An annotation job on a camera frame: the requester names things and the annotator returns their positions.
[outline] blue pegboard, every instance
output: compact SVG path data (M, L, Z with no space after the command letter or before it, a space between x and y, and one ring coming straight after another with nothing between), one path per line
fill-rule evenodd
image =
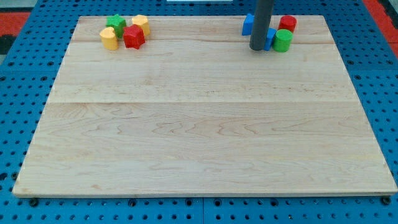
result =
M79 16L246 15L255 1L40 0L0 67L0 223L398 223L398 197L19 199L11 194ZM324 15L373 131L398 176L398 62L357 0L275 1Z

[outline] green cylinder block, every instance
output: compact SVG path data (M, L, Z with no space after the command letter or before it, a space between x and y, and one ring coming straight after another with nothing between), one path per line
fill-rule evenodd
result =
M274 45L272 48L276 52L286 52L289 50L290 43L293 39L293 33L286 29L280 29L276 32Z

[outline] metal pole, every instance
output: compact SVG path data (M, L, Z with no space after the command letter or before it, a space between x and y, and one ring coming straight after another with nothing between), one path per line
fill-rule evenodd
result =
M250 36L251 49L264 49L273 9L274 0L257 0L256 12L254 13L253 29Z

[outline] wood grain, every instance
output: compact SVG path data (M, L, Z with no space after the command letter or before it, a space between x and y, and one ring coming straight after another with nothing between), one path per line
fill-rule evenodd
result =
M297 16L286 54L250 50L243 19L150 17L140 50L111 52L105 17L81 17L14 193L397 192L324 19Z

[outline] blue block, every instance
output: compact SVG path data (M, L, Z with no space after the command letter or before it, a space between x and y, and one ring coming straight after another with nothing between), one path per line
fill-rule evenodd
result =
M275 34L276 30L274 28L268 29L267 40L266 40L266 45L264 46L264 50L269 51L269 49L272 46L272 43L274 42Z
M254 15L247 14L243 22L242 35L250 35L253 28Z

